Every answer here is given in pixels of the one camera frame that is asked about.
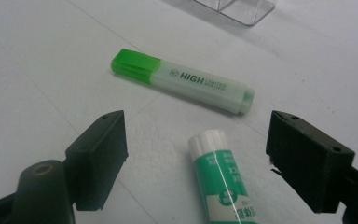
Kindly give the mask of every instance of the glue stick cap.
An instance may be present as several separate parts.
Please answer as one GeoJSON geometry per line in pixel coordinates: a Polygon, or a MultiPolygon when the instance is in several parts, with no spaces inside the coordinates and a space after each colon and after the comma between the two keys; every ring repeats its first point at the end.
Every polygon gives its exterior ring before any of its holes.
{"type": "Polygon", "coordinates": [[[191,159],[195,161],[198,157],[216,150],[228,150],[226,135],[221,130],[208,130],[194,135],[188,140],[191,159]]]}

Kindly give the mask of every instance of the clear plastic container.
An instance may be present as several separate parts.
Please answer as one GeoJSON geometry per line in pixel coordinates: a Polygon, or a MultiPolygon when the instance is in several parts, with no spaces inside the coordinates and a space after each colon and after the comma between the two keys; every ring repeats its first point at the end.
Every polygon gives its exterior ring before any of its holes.
{"type": "Polygon", "coordinates": [[[277,0],[194,0],[243,25],[252,26],[275,8],[277,0]]]}

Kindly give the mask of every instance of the table surface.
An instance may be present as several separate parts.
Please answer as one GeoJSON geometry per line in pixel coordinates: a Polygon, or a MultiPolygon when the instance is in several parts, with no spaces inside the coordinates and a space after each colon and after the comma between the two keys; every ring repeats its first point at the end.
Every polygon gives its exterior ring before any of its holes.
{"type": "Polygon", "coordinates": [[[315,215],[270,171],[272,110],[295,114],[356,152],[358,1],[280,0],[243,27],[189,0],[0,0],[0,198],[26,167],[64,151],[105,113],[124,110],[128,151],[102,211],[76,223],[206,223],[187,140],[221,129],[260,223],[341,223],[315,215]],[[232,115],[115,75],[122,49],[246,83],[232,115]]]}

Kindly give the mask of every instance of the green label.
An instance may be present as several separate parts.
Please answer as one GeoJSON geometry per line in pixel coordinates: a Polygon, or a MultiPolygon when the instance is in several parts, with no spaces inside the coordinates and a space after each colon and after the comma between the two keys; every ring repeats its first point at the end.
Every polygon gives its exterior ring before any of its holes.
{"type": "Polygon", "coordinates": [[[194,165],[209,223],[257,223],[230,150],[207,153],[194,165]]]}

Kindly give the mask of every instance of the marker pen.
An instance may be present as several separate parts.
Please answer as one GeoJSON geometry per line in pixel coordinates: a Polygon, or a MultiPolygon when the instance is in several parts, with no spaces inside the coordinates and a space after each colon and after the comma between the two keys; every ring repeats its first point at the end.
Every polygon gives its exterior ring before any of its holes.
{"type": "Polygon", "coordinates": [[[249,111],[255,91],[224,77],[169,63],[146,54],[122,49],[111,62],[112,70],[152,86],[238,114],[249,111]]]}
{"type": "Polygon", "coordinates": [[[209,130],[188,141],[209,224],[257,224],[255,210],[225,133],[209,130]]]}

